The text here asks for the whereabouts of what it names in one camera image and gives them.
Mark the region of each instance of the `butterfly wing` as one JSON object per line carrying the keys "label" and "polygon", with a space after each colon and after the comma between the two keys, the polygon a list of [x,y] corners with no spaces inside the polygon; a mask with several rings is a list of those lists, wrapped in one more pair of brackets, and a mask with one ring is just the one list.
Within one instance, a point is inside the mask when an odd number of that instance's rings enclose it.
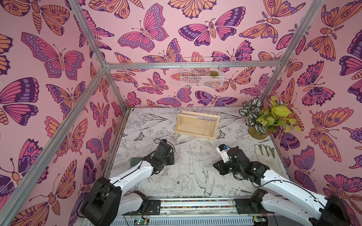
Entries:
{"label": "butterfly wing", "polygon": [[89,149],[91,153],[96,153],[97,160],[102,156],[101,140],[93,138],[87,141],[85,148]]}
{"label": "butterfly wing", "polygon": [[80,149],[83,146],[83,138],[88,129],[88,120],[82,120],[78,126],[74,129],[72,142],[70,145],[70,149],[74,152],[80,152]]}
{"label": "butterfly wing", "polygon": [[283,37],[281,37],[281,39],[277,43],[276,49],[281,50],[281,49],[287,47],[290,40],[292,39],[293,35],[294,35],[294,33],[291,33],[291,34],[286,34]]}
{"label": "butterfly wing", "polygon": [[178,30],[179,34],[189,41],[193,41],[202,33],[208,30],[208,26],[204,24],[190,24],[186,25]]}
{"label": "butterfly wing", "polygon": [[55,195],[60,199],[66,199],[71,196],[75,190],[74,176],[77,169],[77,160],[70,163],[66,171],[64,172],[58,188],[55,191]]}
{"label": "butterfly wing", "polygon": [[10,226],[21,225],[37,225],[44,226],[49,215],[48,202],[43,202],[38,205],[27,208],[15,215]]}
{"label": "butterfly wing", "polygon": [[112,137],[112,128],[110,127],[107,129],[107,131],[103,136],[104,152],[107,152],[109,150],[109,141],[111,140],[111,137]]}
{"label": "butterfly wing", "polygon": [[93,111],[93,119],[96,121],[97,127],[101,126],[101,117],[98,107],[93,103],[89,103],[91,110]]}

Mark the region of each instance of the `butterfly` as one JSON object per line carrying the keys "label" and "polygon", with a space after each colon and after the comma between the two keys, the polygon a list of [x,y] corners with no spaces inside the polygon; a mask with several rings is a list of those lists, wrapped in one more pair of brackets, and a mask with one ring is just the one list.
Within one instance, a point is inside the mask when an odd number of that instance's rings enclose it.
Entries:
{"label": "butterfly", "polygon": [[[9,49],[13,46],[13,39],[5,35],[0,34],[0,54],[9,52]],[[10,61],[6,58],[5,55],[0,55],[0,75],[8,74],[8,69]]]}
{"label": "butterfly", "polygon": [[314,148],[308,145],[305,150],[300,152],[300,155],[293,155],[293,162],[295,166],[299,168],[294,171],[295,180],[303,185],[303,188],[317,193],[316,186],[310,178],[311,172],[308,171],[314,164]]}
{"label": "butterfly", "polygon": [[261,36],[261,38],[271,37],[273,38],[273,43],[276,43],[278,40],[278,32],[270,24],[279,24],[280,20],[273,17],[286,17],[292,15],[303,8],[304,5],[305,3],[302,3],[297,7],[291,7],[288,1],[282,3],[282,0],[264,0],[264,6],[270,18],[268,18],[268,15],[265,12],[262,12],[263,19],[258,20],[256,23],[259,24],[265,21],[267,23],[251,27],[241,32],[239,36],[244,38],[256,38],[259,36]]}
{"label": "butterfly", "polygon": [[102,107],[99,105],[98,102],[98,108],[97,106],[91,101],[89,103],[91,110],[93,111],[93,119],[96,121],[97,127],[106,126],[106,119],[108,118],[108,111],[109,111],[109,104],[104,107],[104,103],[102,104]]}
{"label": "butterfly", "polygon": [[[115,52],[114,54],[121,64],[132,63],[131,59],[129,59],[128,57],[118,52]],[[112,77],[116,81],[130,82],[133,83],[135,87],[137,87],[138,86],[137,81],[134,78],[132,78],[130,75],[135,76],[136,74],[134,72],[144,72],[147,70],[148,69],[122,69],[122,70],[117,70],[117,72],[120,73],[112,74]]]}
{"label": "butterfly", "polygon": [[250,87],[246,89],[240,90],[240,93],[245,93],[246,95],[250,95],[252,97],[257,97],[261,95],[261,91],[264,90],[266,84],[269,81],[268,74],[263,74],[259,79],[259,85],[254,83],[255,87]]}
{"label": "butterfly", "polygon": [[127,99],[123,96],[125,100],[125,105],[130,107],[135,107],[136,105],[140,105],[142,103],[141,99],[137,98],[135,92],[130,92],[127,95]]}
{"label": "butterfly", "polygon": [[101,165],[101,170],[103,170],[104,166],[106,165],[106,160],[102,159],[99,165]]}
{"label": "butterfly", "polygon": [[53,95],[53,99],[57,103],[60,103],[60,108],[63,112],[63,119],[65,119],[72,107],[85,91],[85,82],[80,82],[74,89],[74,92],[73,89],[72,91],[68,89],[69,93],[56,85],[47,84],[46,87],[48,87],[49,92]]}
{"label": "butterfly", "polygon": [[[350,138],[354,139],[357,142],[362,143],[362,128],[358,129],[356,128],[355,130],[347,128],[347,127],[342,127],[342,129],[348,130],[351,133]],[[359,155],[357,157],[354,158],[354,160],[356,161],[356,164],[354,166],[350,166],[350,169],[355,169],[358,167],[362,167],[362,155]]]}
{"label": "butterfly", "polygon": [[[222,53],[222,52],[213,52],[211,57],[213,57],[212,61],[247,61],[251,60],[251,54],[253,53],[253,47],[250,46],[250,42],[247,40],[243,41],[239,47],[237,48],[234,55],[234,50],[232,50],[232,54],[229,51],[226,51],[230,56]],[[223,68],[223,72],[227,72],[230,68]]]}
{"label": "butterfly", "polygon": [[[215,89],[215,91],[216,91],[216,92],[220,92],[220,93],[221,93],[221,92],[224,92],[224,91],[226,91],[227,88],[229,87],[229,84],[230,84],[230,86],[231,86],[231,88],[232,88],[233,90],[236,90],[236,85],[235,85],[235,83],[238,83],[238,84],[240,84],[240,85],[248,84],[248,83],[251,81],[250,76],[252,75],[252,73],[254,72],[254,70],[255,70],[255,67],[248,67],[247,69],[245,69],[245,70],[243,70],[242,72],[240,72],[240,73],[235,77],[235,79],[232,79],[232,77],[231,77],[230,79],[228,79],[228,81],[224,81],[222,87]],[[212,82],[206,82],[205,85],[208,86],[208,87],[213,87],[213,88],[219,86],[219,84],[213,85]]]}
{"label": "butterfly", "polygon": [[288,157],[288,158],[283,157],[283,161],[284,161],[284,163],[285,163],[285,165],[286,165],[287,167],[290,166],[291,160],[290,160],[289,157]]}
{"label": "butterfly", "polygon": [[[360,51],[361,48],[362,48],[362,30],[356,34],[355,38],[351,42],[351,45],[348,47],[347,52],[362,60],[362,53]],[[340,75],[345,76],[357,72],[352,77],[352,80],[362,78],[362,61],[360,61],[359,59],[351,56],[343,56],[340,59],[340,65],[342,66]],[[361,87],[362,87],[362,80],[359,80],[348,89],[348,92],[356,95],[357,101],[362,103]]]}
{"label": "butterfly", "polygon": [[216,5],[216,0],[170,0],[168,5],[172,8],[182,9],[182,14],[192,19],[198,18],[200,12],[205,9],[212,10],[212,7]]}
{"label": "butterfly", "polygon": [[165,29],[161,27],[165,22],[165,18],[162,15],[163,7],[155,3],[151,6],[144,17],[143,27],[139,31],[132,31],[122,35],[118,43],[124,47],[129,46],[132,49],[140,47],[147,52],[150,52],[154,47],[155,43],[153,39],[157,41],[163,41],[168,37]]}
{"label": "butterfly", "polygon": [[332,175],[325,175],[324,179],[330,183],[327,184],[327,187],[330,188],[323,188],[324,193],[327,197],[330,197],[331,195],[340,197],[342,200],[344,207],[346,208],[349,218],[351,220],[352,226],[360,226],[358,218],[356,217],[356,214],[354,213],[351,206],[347,203],[346,200],[349,200],[350,204],[353,206],[353,208],[357,212],[361,212],[361,209],[354,203],[354,201],[360,201],[361,196],[355,195],[355,194],[346,194],[346,192],[358,192],[362,190],[362,178],[360,177],[353,177],[348,178],[345,175],[337,174],[336,178],[334,178]]}
{"label": "butterfly", "polygon": [[294,149],[300,146],[299,140],[293,136],[291,133],[285,133],[283,127],[278,126],[277,131],[273,134],[274,139],[278,138],[280,140],[280,147],[283,147],[286,151]]}
{"label": "butterfly", "polygon": [[[44,5],[40,7],[38,2],[39,1],[31,2],[31,8],[34,10],[32,13],[33,21],[38,33],[40,34],[40,30],[42,28],[42,18],[39,15],[41,13],[50,30],[56,35],[63,35],[64,28],[61,25],[65,24],[65,22],[69,19],[69,11],[59,5]],[[18,17],[25,16],[30,10],[30,1],[0,1],[0,4],[8,13]]]}
{"label": "butterfly", "polygon": [[[38,158],[43,148],[38,146],[38,142],[28,139],[23,147],[20,150],[19,161],[18,161],[18,170],[15,171],[15,166],[13,162],[13,158],[10,158],[10,161],[13,164],[13,170],[7,171],[0,167],[0,170],[4,172],[8,172],[12,174],[12,178],[16,181],[16,184],[19,185],[22,178],[28,172],[30,167],[34,164],[35,160]],[[48,168],[45,169],[42,176],[39,178],[37,183],[41,183],[43,180],[47,179]],[[9,199],[12,192],[15,190],[14,183],[8,176],[0,175],[0,210]]]}
{"label": "butterfly", "polygon": [[113,126],[113,134],[115,135],[115,133],[118,129],[119,123],[116,123],[115,120],[112,119],[112,126]]}
{"label": "butterfly", "polygon": [[293,56],[288,60],[287,65],[285,66],[284,72],[287,72],[287,78],[289,78],[290,76],[292,76],[294,71],[298,71],[303,67],[303,63],[302,62],[293,62]]}
{"label": "butterfly", "polygon": [[88,197],[89,192],[87,191],[91,189],[90,185],[96,181],[96,173],[97,173],[97,168],[94,168],[94,163],[92,159],[90,157],[87,157],[83,167],[83,186],[82,184],[80,184],[80,190],[78,192],[78,194],[80,192],[81,194],[79,195],[77,201],[74,204],[74,207],[72,209],[69,218],[68,226],[73,226],[75,222],[78,220],[77,213],[80,212],[80,207],[81,207],[80,203],[81,201],[84,201],[83,200],[84,198]]}
{"label": "butterfly", "polygon": [[36,197],[43,196],[45,198],[49,198],[49,200],[21,211],[15,216],[14,220],[11,222],[10,225],[11,226],[45,225],[49,215],[50,205],[53,212],[56,215],[60,215],[60,204],[59,201],[56,199],[57,198],[66,199],[73,194],[76,186],[76,182],[74,181],[76,169],[77,169],[77,160],[74,160],[73,162],[70,163],[70,165],[64,172],[55,193],[53,193],[54,191],[53,188],[52,192],[50,192],[49,195],[47,196],[44,195],[36,196]]}
{"label": "butterfly", "polygon": [[297,115],[297,113],[292,109],[295,108],[293,103],[296,100],[296,94],[295,94],[295,100],[293,101],[293,94],[294,94],[294,78],[290,80],[285,91],[283,91],[282,94],[280,95],[280,99],[283,101],[284,104],[287,104],[287,108],[289,109],[290,112],[292,112],[291,114],[288,115],[288,118],[295,119],[296,125],[300,127],[301,131],[304,131],[304,125],[302,120]]}
{"label": "butterfly", "polygon": [[319,51],[319,55],[327,60],[334,61],[336,59],[336,50],[332,39],[328,36],[329,34],[333,39],[337,39],[337,35],[334,33],[340,30],[344,25],[339,26],[362,9],[362,1],[353,1],[347,3],[339,10],[339,7],[332,9],[330,12],[326,11],[326,6],[322,7],[321,19],[322,22],[330,28],[322,28],[320,32],[326,36],[320,36],[311,40],[304,51],[309,47],[312,47],[315,52]]}
{"label": "butterfly", "polygon": [[244,14],[245,7],[237,7],[224,13],[219,17],[215,24],[212,22],[215,19],[214,18],[210,21],[205,21],[209,23],[208,26],[204,24],[189,24],[180,28],[178,32],[182,37],[189,41],[193,41],[197,38],[194,42],[195,46],[208,46],[210,45],[210,35],[211,37],[216,38],[217,33],[222,41],[225,41],[230,35],[234,35],[236,29],[227,26],[237,27],[244,18]]}
{"label": "butterfly", "polygon": [[[144,9],[142,2],[140,0],[130,0],[136,6]],[[120,19],[126,19],[130,14],[130,6],[128,5],[127,0],[115,0],[115,1],[106,1],[106,0],[91,0],[89,2],[89,7],[98,11],[114,12],[114,16]]]}
{"label": "butterfly", "polygon": [[109,141],[112,137],[112,128],[108,128],[103,138],[92,138],[87,141],[85,147],[90,150],[91,153],[96,153],[97,160],[102,157],[102,151],[108,152]]}
{"label": "butterfly", "polygon": [[223,133],[221,130],[219,130],[219,135],[216,139],[224,139],[225,138],[225,133]]}
{"label": "butterfly", "polygon": [[60,78],[65,70],[68,79],[77,80],[77,69],[82,68],[84,55],[81,52],[71,50],[63,55],[63,50],[59,54],[55,49],[43,39],[23,32],[21,41],[25,43],[33,52],[33,56],[45,62],[44,66],[49,78]]}
{"label": "butterfly", "polygon": [[192,101],[191,97],[191,87],[185,86],[178,90],[177,94],[165,98],[161,98],[156,101],[158,104],[162,105],[171,105],[173,107],[181,106],[181,102],[188,103]]}
{"label": "butterfly", "polygon": [[117,104],[116,102],[112,102],[112,107],[114,109],[114,115],[116,117],[120,116],[123,114],[122,108],[119,104]]}
{"label": "butterfly", "polygon": [[220,96],[213,96],[210,93],[204,91],[196,91],[195,92],[196,98],[199,100],[198,103],[203,104],[204,106],[208,104],[215,104],[215,107],[230,105],[237,101],[235,97],[220,97]]}
{"label": "butterfly", "polygon": [[258,57],[259,57],[260,60],[280,60],[280,59],[282,58],[282,56],[283,56],[283,52],[280,52],[280,53],[278,53],[277,55],[275,55],[275,54],[272,52],[272,54],[273,54],[274,56],[271,56],[271,55],[270,55],[269,53],[267,53],[267,52],[261,51],[261,52],[259,52]]}
{"label": "butterfly", "polygon": [[328,157],[332,158],[334,161],[341,162],[341,155],[338,148],[327,134],[331,130],[338,130],[330,128],[347,120],[352,115],[353,110],[348,109],[348,107],[344,109],[339,107],[337,109],[329,110],[326,113],[322,111],[318,111],[315,114],[313,114],[312,111],[309,112],[312,114],[314,128],[311,129],[309,136],[306,136],[305,139],[309,137],[314,144],[319,145],[319,148],[322,149]]}
{"label": "butterfly", "polygon": [[[114,34],[110,33],[109,31],[106,31],[100,27],[96,27],[96,24],[94,23],[93,19],[91,18],[91,16],[89,15],[88,11],[83,9],[83,14],[88,22],[88,25],[90,27],[90,29],[92,30],[92,33],[94,35],[94,38],[98,44],[98,47],[101,49],[105,49],[105,50],[112,50],[111,47],[109,47],[108,45],[104,44],[103,42],[101,42],[100,40],[102,40],[102,38],[100,36],[103,37],[113,37]],[[88,40],[86,38],[86,36],[84,35],[83,29],[81,28],[77,18],[74,15],[74,19],[77,22],[79,31],[80,31],[80,36],[79,36],[79,47],[83,47],[85,43],[87,43],[88,45]],[[91,47],[89,47],[89,56],[92,58],[93,56],[93,50]]]}
{"label": "butterfly", "polygon": [[142,83],[145,86],[138,88],[137,89],[138,91],[148,92],[150,94],[156,92],[156,94],[161,95],[162,94],[161,91],[163,91],[164,89],[166,89],[166,90],[168,89],[168,86],[165,85],[166,81],[161,79],[160,74],[157,72],[153,73],[153,82],[150,78],[147,78],[147,80],[149,81],[149,83]]}
{"label": "butterfly", "polygon": [[[52,137],[54,135],[55,131],[60,126],[60,123],[50,116],[46,117],[46,121],[44,123],[46,125],[45,130],[48,132],[49,137]],[[88,129],[88,120],[87,119],[83,119],[77,125],[77,127],[75,129],[74,129],[74,125],[73,125],[72,130],[70,132],[68,132],[68,134],[65,136],[65,138],[61,142],[59,148],[57,149],[56,158],[54,159],[53,163],[56,162],[58,157],[66,154],[69,149],[71,149],[73,152],[79,152],[80,155],[82,155],[82,152],[80,151],[80,149],[83,146],[83,138],[85,136],[85,133],[87,132],[87,129]]]}
{"label": "butterfly", "polygon": [[334,96],[334,92],[328,88],[316,87],[319,80],[317,78],[322,72],[324,61],[317,61],[316,64],[309,65],[307,72],[304,72],[298,79],[298,86],[308,86],[303,89],[303,92],[308,91],[302,98],[302,102],[305,106],[311,106],[314,103],[322,106],[327,100],[331,100]]}
{"label": "butterfly", "polygon": [[139,133],[138,137],[134,141],[142,140],[144,138],[144,135],[142,132]]}
{"label": "butterfly", "polygon": [[20,125],[26,125],[31,116],[38,113],[34,105],[19,102],[35,103],[38,101],[39,84],[35,78],[21,78],[7,85],[0,92],[0,122],[9,124],[6,113]]}

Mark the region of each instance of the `plant pot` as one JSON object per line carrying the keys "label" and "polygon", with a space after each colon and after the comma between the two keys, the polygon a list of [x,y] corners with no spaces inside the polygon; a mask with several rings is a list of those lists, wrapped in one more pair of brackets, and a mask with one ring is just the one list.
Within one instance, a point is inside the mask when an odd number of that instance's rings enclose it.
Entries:
{"label": "plant pot", "polygon": [[264,134],[264,133],[256,131],[253,126],[249,127],[248,132],[249,132],[250,136],[252,136],[258,140],[264,140],[267,136],[269,136],[269,134]]}

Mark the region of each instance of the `purple butterfly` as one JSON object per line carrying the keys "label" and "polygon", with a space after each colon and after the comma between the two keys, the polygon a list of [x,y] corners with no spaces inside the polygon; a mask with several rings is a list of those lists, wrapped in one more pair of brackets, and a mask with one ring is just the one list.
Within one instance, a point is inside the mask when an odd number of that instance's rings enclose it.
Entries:
{"label": "purple butterfly", "polygon": [[[362,60],[361,49],[362,49],[362,30],[356,34],[356,37],[352,40],[352,43],[348,47],[347,52]],[[345,76],[356,72],[356,74],[352,77],[352,80],[362,78],[362,61],[351,56],[343,56],[340,59],[340,65],[342,66],[342,70],[340,73],[341,76]],[[362,80],[359,80],[348,89],[348,92],[356,95],[357,101],[362,103],[361,88],[362,88]]]}
{"label": "purple butterfly", "polygon": [[314,149],[308,145],[305,150],[300,152],[300,155],[293,155],[293,162],[295,166],[299,168],[294,171],[295,180],[302,184],[303,188],[317,193],[316,186],[309,177],[311,176],[311,173],[308,171],[312,168],[314,163]]}
{"label": "purple butterfly", "polygon": [[140,87],[137,90],[141,91],[141,92],[148,92],[148,93],[155,93],[156,94],[162,94],[161,91],[163,91],[164,89],[168,89],[168,86],[165,85],[166,81],[161,79],[160,74],[157,72],[153,73],[153,82],[150,78],[147,78],[147,80],[150,83],[142,83],[145,86],[144,87]]}
{"label": "purple butterfly", "polygon": [[294,149],[300,146],[299,140],[291,133],[285,133],[281,126],[277,127],[277,131],[274,133],[274,139],[280,140],[280,147],[283,147],[286,151]]}
{"label": "purple butterfly", "polygon": [[253,96],[253,97],[257,97],[257,96],[260,96],[261,95],[261,91],[264,90],[266,84],[268,83],[269,81],[269,77],[268,77],[268,74],[262,74],[260,79],[259,79],[259,85],[256,85],[254,83],[254,86],[255,87],[250,87],[250,88],[246,88],[246,89],[242,89],[240,90],[240,93],[245,93],[246,95],[250,95],[250,96]]}
{"label": "purple butterfly", "polygon": [[107,129],[103,138],[92,138],[87,141],[86,148],[90,150],[91,153],[96,153],[97,160],[102,156],[102,151],[108,152],[109,150],[109,141],[112,136],[112,128]]}
{"label": "purple butterfly", "polygon": [[78,220],[78,215],[77,213],[80,212],[80,207],[81,204],[80,202],[86,198],[89,194],[89,191],[91,189],[91,186],[89,186],[90,184],[93,184],[96,181],[96,173],[97,173],[97,168],[94,168],[94,164],[93,161],[90,157],[88,157],[85,160],[84,163],[84,167],[83,167],[83,186],[81,186],[79,192],[82,192],[77,201],[74,204],[74,207],[72,209],[72,213],[70,215],[69,218],[69,223],[68,226],[73,226],[75,224],[75,222]]}
{"label": "purple butterfly", "polygon": [[123,46],[129,46],[132,49],[140,47],[141,49],[150,52],[155,43],[151,39],[162,41],[168,37],[165,29],[161,27],[165,22],[165,18],[162,16],[163,7],[155,3],[151,6],[144,16],[143,26],[139,31],[132,31],[122,35],[118,43]]}
{"label": "purple butterfly", "polygon": [[221,17],[219,17],[215,24],[212,22],[214,19],[212,19],[210,21],[206,21],[209,23],[208,26],[204,24],[190,24],[180,28],[178,32],[182,37],[189,41],[193,41],[198,37],[194,42],[195,46],[208,46],[210,45],[210,35],[213,38],[216,38],[217,33],[222,41],[225,41],[230,35],[234,35],[236,33],[236,29],[226,26],[237,27],[244,18],[244,14],[245,7],[237,7],[224,13]]}
{"label": "purple butterfly", "polygon": [[190,98],[190,94],[191,94],[191,87],[185,86],[185,87],[181,88],[177,92],[177,94],[174,95],[173,97],[169,96],[169,97],[161,98],[156,102],[161,105],[172,105],[173,107],[179,107],[179,106],[181,106],[181,101],[184,103],[188,103],[188,102],[192,101],[192,99]]}
{"label": "purple butterfly", "polygon": [[216,95],[211,95],[210,93],[204,91],[196,91],[196,98],[199,100],[198,103],[203,104],[204,106],[208,104],[215,104],[215,107],[230,105],[235,103],[237,99],[235,97],[220,97]]}

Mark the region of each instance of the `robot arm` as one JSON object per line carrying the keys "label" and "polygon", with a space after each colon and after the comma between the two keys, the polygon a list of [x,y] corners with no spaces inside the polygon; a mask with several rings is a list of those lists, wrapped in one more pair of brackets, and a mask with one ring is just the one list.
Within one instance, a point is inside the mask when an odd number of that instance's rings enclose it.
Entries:
{"label": "robot arm", "polygon": [[[226,145],[217,147],[223,160],[214,164],[221,175],[240,174],[243,179],[264,186],[283,195],[286,199],[275,197],[264,190],[257,189],[249,204],[255,211],[279,213],[306,226],[349,226],[350,219],[341,199],[309,191],[277,174],[260,162],[250,162],[239,147],[226,150]],[[236,201],[238,213],[240,205]]]}
{"label": "robot arm", "polygon": [[95,226],[108,226],[115,217],[132,211],[144,212],[148,198],[140,192],[124,196],[141,180],[158,174],[166,165],[174,164],[174,148],[161,140],[157,149],[136,166],[111,179],[99,178],[85,199],[80,212]]}

